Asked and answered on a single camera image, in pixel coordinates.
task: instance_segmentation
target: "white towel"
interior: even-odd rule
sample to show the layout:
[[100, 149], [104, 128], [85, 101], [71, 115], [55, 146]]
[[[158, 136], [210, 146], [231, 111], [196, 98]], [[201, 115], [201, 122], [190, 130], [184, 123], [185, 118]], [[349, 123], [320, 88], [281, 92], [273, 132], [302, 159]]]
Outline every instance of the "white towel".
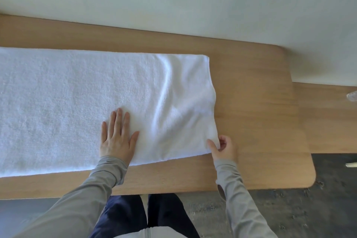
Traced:
[[131, 165], [219, 144], [205, 55], [0, 48], [0, 177], [92, 169], [111, 111], [139, 130]]

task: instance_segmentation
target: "white wall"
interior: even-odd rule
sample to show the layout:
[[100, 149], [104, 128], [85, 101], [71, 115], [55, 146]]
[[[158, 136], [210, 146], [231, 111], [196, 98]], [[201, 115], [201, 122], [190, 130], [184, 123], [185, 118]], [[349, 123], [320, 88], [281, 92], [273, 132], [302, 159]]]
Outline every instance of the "white wall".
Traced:
[[357, 86], [357, 0], [0, 0], [0, 12], [277, 44], [295, 82]]

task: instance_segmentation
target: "gray long-sleeved shirt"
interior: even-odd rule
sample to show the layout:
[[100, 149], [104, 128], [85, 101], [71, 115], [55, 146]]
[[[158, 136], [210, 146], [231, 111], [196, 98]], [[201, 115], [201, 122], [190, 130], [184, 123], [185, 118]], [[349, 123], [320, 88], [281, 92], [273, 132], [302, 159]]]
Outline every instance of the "gray long-sleeved shirt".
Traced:
[[[243, 185], [235, 162], [217, 160], [215, 167], [216, 182], [221, 195], [226, 199], [227, 218], [233, 236], [277, 237]], [[87, 238], [94, 229], [112, 188], [124, 182], [126, 172], [127, 166], [122, 160], [102, 157], [81, 186], [65, 194], [14, 238]], [[151, 237], [184, 237], [170, 227], [154, 227], [120, 237], [147, 237], [148, 233]]]

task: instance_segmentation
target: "leg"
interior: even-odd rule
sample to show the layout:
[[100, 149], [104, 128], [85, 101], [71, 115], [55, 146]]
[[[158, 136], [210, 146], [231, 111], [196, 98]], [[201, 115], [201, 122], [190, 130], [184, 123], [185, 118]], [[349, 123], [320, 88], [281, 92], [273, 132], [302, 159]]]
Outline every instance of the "leg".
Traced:
[[148, 227], [171, 227], [187, 238], [199, 234], [176, 194], [152, 194], [147, 205]]
[[147, 228], [139, 195], [111, 196], [90, 238], [113, 238]]

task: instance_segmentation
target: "wooden desk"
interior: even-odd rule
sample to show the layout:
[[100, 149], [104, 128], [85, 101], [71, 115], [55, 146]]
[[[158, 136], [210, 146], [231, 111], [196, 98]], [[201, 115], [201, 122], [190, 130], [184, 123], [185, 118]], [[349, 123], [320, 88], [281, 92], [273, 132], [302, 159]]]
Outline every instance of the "wooden desk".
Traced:
[[294, 83], [311, 153], [357, 153], [357, 87]]
[[[282, 48], [267, 44], [0, 15], [0, 46], [210, 57], [220, 134], [239, 145], [249, 189], [308, 187], [315, 169]], [[88, 171], [0, 179], [0, 199], [60, 197]], [[130, 167], [114, 194], [216, 190], [211, 155]]]

